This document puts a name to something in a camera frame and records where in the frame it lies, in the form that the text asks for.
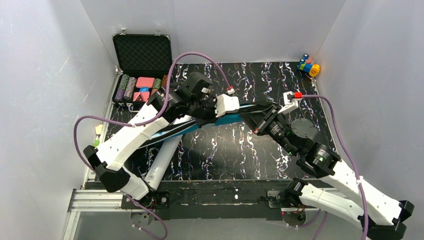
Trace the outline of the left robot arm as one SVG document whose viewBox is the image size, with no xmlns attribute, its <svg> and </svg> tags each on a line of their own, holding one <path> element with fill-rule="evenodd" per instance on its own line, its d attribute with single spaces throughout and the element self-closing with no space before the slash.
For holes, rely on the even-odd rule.
<svg viewBox="0 0 424 240">
<path fill-rule="evenodd" d="M 114 136 L 99 144 L 88 145 L 83 154 L 107 192 L 123 192 L 135 200 L 149 193 L 140 177 L 126 169 L 125 162 L 146 141 L 184 116 L 207 119 L 215 117 L 212 105 L 202 103 L 211 91 L 212 80 L 192 72 L 187 79 L 174 82 L 169 89 L 161 87 L 153 93 L 130 121 Z"/>
</svg>

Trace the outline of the white shuttlecock tube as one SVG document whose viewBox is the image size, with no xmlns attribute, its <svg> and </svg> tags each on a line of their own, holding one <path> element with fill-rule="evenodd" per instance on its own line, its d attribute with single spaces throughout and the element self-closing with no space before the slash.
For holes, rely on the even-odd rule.
<svg viewBox="0 0 424 240">
<path fill-rule="evenodd" d="M 183 131 L 189 128 L 189 125 L 183 126 L 182 129 L 177 130 L 176 133 L 172 133 L 170 136 L 163 140 L 161 148 L 159 149 L 153 163 L 151 164 L 147 174 L 144 177 L 146 184 L 156 191 L 163 179 L 165 172 L 170 165 L 172 157 L 182 139 Z"/>
</svg>

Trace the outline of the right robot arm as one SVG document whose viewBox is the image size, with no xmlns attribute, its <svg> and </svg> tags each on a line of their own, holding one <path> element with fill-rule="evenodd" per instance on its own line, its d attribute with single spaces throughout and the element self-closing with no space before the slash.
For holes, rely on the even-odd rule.
<svg viewBox="0 0 424 240">
<path fill-rule="evenodd" d="M 368 240 L 404 237 L 404 222 L 412 215 L 414 205 L 393 199 L 362 177 L 356 177 L 351 165 L 319 142 L 320 132 L 310 120 L 287 121 L 275 105 L 241 113 L 240 117 L 254 134 L 270 136 L 287 153 L 297 156 L 296 164 L 305 173 L 339 190 L 339 195 L 335 195 L 294 178 L 284 190 L 287 202 L 316 207 L 342 218 L 360 228 Z"/>
</svg>

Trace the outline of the blue racket bag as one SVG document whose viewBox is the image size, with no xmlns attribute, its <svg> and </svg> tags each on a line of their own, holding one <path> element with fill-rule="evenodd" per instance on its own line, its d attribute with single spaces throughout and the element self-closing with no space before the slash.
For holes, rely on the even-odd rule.
<svg viewBox="0 0 424 240">
<path fill-rule="evenodd" d="M 183 120 L 182 123 L 175 122 L 153 134 L 151 139 L 144 142 L 137 149 L 145 148 L 169 138 L 182 136 L 198 129 L 243 122 L 240 114 L 256 113 L 273 105 L 276 105 L 276 103 L 270 101 L 244 103 L 240 106 L 240 109 L 237 112 L 226 113 L 220 118 L 214 118 L 212 120 L 194 118 L 191 120 Z"/>
</svg>

